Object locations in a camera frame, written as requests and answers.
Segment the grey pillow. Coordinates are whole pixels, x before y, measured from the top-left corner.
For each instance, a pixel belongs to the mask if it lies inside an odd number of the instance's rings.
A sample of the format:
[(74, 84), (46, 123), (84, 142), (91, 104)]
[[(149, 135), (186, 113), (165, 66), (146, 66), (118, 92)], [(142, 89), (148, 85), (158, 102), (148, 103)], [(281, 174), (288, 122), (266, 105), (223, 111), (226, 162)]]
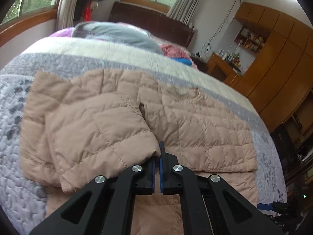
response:
[(163, 55), (157, 42), (146, 30), (129, 24), (112, 22), (82, 22), (76, 25), (72, 37), (120, 43)]

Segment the wall shelf with items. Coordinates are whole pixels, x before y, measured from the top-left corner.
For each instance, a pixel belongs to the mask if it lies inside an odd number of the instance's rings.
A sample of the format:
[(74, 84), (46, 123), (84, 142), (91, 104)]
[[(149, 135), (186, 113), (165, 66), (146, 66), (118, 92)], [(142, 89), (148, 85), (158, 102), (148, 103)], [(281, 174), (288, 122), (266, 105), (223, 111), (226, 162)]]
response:
[(267, 38), (262, 35), (242, 27), (235, 37), (235, 43), (251, 53), (258, 55), (266, 43)]

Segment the wooden desk with items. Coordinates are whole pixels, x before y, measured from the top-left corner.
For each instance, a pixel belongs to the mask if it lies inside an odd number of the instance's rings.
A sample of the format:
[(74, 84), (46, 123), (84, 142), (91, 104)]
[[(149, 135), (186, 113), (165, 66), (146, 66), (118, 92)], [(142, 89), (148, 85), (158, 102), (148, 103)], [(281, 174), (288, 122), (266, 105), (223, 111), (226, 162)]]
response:
[(241, 79), (239, 72), (216, 53), (211, 54), (207, 62), (206, 73), (231, 87)]

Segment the blue item on bed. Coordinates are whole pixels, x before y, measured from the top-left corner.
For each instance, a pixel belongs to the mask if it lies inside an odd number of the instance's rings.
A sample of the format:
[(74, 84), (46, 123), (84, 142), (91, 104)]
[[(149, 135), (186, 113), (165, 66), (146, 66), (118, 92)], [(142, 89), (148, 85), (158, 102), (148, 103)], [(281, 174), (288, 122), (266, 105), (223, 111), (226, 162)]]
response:
[(187, 59), (187, 58), (172, 58), (172, 60), (183, 63), (187, 66), (192, 66), (192, 62), (191, 60)]

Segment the beige quilted jacket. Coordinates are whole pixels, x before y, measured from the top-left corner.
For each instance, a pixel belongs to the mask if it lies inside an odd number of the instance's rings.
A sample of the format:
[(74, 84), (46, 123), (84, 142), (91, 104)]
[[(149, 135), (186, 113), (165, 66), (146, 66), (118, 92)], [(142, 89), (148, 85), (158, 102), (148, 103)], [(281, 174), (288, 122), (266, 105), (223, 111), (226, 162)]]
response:
[(39, 72), (20, 132), (23, 175), (48, 188), (51, 215), (98, 175), (160, 155), (159, 143), (197, 175), (219, 174), (258, 203), (256, 150), (248, 124), (198, 88), (177, 88), (135, 70), (72, 78)]

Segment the dark wooden headboard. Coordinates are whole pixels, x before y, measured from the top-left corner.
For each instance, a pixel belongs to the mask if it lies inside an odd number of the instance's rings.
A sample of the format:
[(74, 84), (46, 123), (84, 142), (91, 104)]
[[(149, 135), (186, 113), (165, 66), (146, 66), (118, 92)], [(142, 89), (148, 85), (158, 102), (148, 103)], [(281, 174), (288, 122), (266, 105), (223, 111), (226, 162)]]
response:
[(193, 27), (171, 19), (163, 13), (121, 2), (113, 4), (108, 21), (134, 25), (147, 30), (158, 38), (185, 48), (189, 46), (195, 33)]

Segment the grey patterned quilt bedspread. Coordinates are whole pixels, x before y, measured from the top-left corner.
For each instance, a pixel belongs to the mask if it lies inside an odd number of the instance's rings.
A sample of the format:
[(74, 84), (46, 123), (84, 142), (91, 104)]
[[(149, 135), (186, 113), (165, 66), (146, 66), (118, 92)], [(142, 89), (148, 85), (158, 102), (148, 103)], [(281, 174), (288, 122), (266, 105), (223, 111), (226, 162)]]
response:
[(278, 152), (250, 101), (215, 78), (168, 57), (122, 44), (70, 37), (43, 38), (1, 70), (1, 207), (19, 234), (29, 234), (46, 214), (46, 190), (25, 179), (19, 164), (23, 107), (38, 71), (73, 78), (94, 69), (146, 71), (157, 80), (198, 87), (246, 121), (257, 154), (256, 183), (261, 203), (286, 201)]

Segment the grey curtain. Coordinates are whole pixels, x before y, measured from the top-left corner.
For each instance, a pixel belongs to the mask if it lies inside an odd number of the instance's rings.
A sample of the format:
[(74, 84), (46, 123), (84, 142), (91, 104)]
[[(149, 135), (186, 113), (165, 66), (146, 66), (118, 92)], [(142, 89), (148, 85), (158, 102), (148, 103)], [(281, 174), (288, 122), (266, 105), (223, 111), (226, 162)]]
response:
[(199, 1), (200, 0), (175, 0), (167, 13), (167, 17), (185, 25), (190, 25)]

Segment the side window wooden frame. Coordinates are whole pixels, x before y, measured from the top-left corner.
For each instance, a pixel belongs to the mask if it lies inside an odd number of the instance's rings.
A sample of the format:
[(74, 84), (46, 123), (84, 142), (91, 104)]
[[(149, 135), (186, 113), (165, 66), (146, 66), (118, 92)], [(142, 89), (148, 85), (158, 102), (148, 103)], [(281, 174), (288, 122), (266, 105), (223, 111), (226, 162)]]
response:
[(1, 46), (30, 28), (57, 18), (59, 0), (15, 0), (1, 21)]

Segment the wooden wardrobe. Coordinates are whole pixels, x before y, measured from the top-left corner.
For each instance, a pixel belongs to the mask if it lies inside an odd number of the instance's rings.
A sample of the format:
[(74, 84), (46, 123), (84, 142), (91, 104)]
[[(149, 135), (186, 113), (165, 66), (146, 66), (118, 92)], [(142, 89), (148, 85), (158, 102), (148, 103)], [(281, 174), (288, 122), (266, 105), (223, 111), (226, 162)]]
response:
[(247, 2), (235, 18), (267, 38), (234, 89), (250, 100), (272, 132), (312, 88), (312, 28), (288, 14)]

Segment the pink floral bedding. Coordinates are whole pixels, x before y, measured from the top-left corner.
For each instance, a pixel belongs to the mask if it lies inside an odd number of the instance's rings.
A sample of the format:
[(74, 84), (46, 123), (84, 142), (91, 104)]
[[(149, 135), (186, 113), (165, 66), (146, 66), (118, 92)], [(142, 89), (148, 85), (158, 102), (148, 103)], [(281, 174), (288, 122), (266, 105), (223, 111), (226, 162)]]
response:
[(118, 22), (118, 24), (122, 25), (123, 27), (127, 27), (127, 28), (133, 29), (135, 31), (138, 31), (140, 33), (143, 33), (146, 36), (148, 36), (149, 38), (151, 38), (152, 40), (154, 40), (158, 44), (158, 46), (161, 48), (164, 56), (167, 56), (171, 59), (172, 58), (187, 58), (187, 59), (191, 60), (191, 62), (192, 62), (191, 68), (198, 70), (197, 65), (192, 61), (191, 53), (185, 47), (180, 46), (180, 45), (175, 44), (175, 43), (172, 43), (170, 41), (158, 38), (158, 37), (152, 35), (147, 30), (136, 27), (132, 24), (123, 23), (123, 22)]

